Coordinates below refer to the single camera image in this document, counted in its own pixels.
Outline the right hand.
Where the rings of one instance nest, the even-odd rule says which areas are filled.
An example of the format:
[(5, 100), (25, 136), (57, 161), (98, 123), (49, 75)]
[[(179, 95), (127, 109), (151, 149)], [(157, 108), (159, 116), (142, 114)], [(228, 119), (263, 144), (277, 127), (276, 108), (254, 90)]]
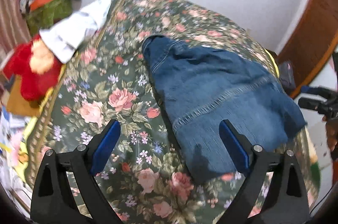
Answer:
[(325, 122), (328, 148), (330, 149), (331, 152), (333, 152), (337, 145), (337, 131), (338, 131), (337, 117), (333, 119), (328, 119), (326, 116), (323, 116), (322, 121)]

